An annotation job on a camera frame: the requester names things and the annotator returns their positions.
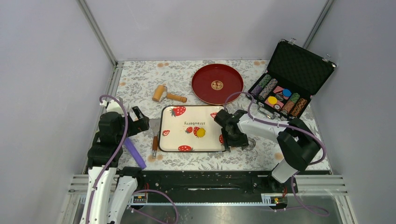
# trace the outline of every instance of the red plate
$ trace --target red plate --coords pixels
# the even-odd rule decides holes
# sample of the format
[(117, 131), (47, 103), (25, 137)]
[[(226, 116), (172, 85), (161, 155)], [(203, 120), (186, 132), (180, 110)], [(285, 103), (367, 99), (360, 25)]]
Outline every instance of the red plate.
[[(243, 89), (239, 72), (225, 64), (209, 64), (200, 68), (192, 77), (192, 91), (202, 101), (223, 105), (227, 97)], [(229, 99), (234, 101), (240, 94)]]

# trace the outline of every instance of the wooden handle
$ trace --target wooden handle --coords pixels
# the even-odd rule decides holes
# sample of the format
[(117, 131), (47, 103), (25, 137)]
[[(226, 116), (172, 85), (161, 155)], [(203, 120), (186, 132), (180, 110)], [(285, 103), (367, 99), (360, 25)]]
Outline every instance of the wooden handle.
[(180, 101), (180, 102), (182, 102), (182, 103), (187, 102), (187, 98), (186, 98), (186, 97), (181, 97), (181, 96), (173, 95), (172, 93), (166, 94), (166, 98), (172, 99), (172, 100), (177, 100), (177, 101)]
[(153, 138), (153, 151), (157, 151), (158, 149), (158, 136), (154, 136)]
[(164, 85), (159, 85), (154, 91), (153, 101), (159, 102), (162, 96), (162, 93), (165, 91)]

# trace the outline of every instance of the rolling pin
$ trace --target rolling pin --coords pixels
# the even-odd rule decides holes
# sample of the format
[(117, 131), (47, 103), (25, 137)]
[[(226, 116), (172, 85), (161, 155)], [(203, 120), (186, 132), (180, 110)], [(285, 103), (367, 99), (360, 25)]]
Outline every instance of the rolling pin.
[(161, 100), (163, 92), (166, 91), (167, 92), (166, 93), (166, 98), (172, 99), (172, 100), (176, 100), (176, 101), (180, 101), (182, 103), (187, 102), (187, 98), (186, 97), (177, 96), (177, 95), (174, 95), (174, 94), (168, 92), (167, 91), (168, 88), (165, 85), (166, 84), (158, 85), (158, 87), (154, 91), (154, 95), (152, 97), (153, 101), (159, 102)]

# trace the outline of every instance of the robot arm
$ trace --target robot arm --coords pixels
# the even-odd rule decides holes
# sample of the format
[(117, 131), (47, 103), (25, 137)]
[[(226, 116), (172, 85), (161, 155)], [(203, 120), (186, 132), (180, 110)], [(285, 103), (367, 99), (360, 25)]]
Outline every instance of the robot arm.
[[(87, 202), (91, 198), (94, 182), (99, 177), (101, 170), (112, 157), (117, 146), (122, 143), (121, 139), (125, 130), (125, 118), (121, 107), (114, 100), (110, 102), (103, 101), (101, 105), (106, 107), (106, 113), (100, 116), (99, 132), (95, 134), (92, 147), (88, 151), (87, 173), (89, 182), (86, 198)], [(149, 118), (144, 116), (137, 106), (133, 107), (132, 110), (138, 119), (135, 121), (132, 120), (130, 114), (127, 113), (127, 137), (149, 129)], [(90, 223), (119, 224), (127, 203), (132, 193), (137, 188), (137, 180), (135, 178), (128, 175), (120, 177), (116, 191), (109, 203), (111, 183), (121, 155), (122, 150), (117, 153), (110, 162), (108, 169), (104, 171), (103, 175), (98, 180), (98, 185), (94, 190), (90, 207)], [(87, 223), (85, 218), (88, 209), (89, 203), (85, 203), (80, 224)]]
[[(226, 150), (229, 150), (229, 147), (247, 147), (247, 134), (277, 142), (284, 159), (272, 170), (270, 176), (280, 184), (285, 183), (297, 171), (304, 171), (320, 150), (320, 146), (310, 136), (289, 127), (273, 126), (253, 120), (243, 110), (237, 110), (234, 114), (220, 110), (214, 121), (222, 127)], [(290, 122), (279, 121), (278, 124), (295, 126), (311, 133), (307, 125), (297, 118)]]

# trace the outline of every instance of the black case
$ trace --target black case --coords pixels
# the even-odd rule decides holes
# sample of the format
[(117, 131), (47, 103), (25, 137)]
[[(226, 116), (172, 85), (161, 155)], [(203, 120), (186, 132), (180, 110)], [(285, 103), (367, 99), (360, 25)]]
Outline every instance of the black case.
[[(300, 117), (310, 103), (312, 96), (319, 91), (336, 67), (333, 62), (315, 55), (295, 45), (293, 42), (280, 40), (267, 66), (267, 70), (249, 89), (249, 93), (266, 74), (269, 74), (271, 78), (275, 78), (278, 81), (276, 86), (289, 89), (292, 93), (297, 92), (300, 94), (300, 98), (307, 100), (305, 107), (297, 116)], [(255, 97), (260, 107), (264, 107), (264, 109), (272, 113), (267, 114), (270, 118), (275, 116), (283, 117), (287, 120), (295, 118), (291, 115), (285, 116), (264, 103), (270, 96), (274, 96), (273, 89), (264, 100), (259, 100), (258, 97)]]

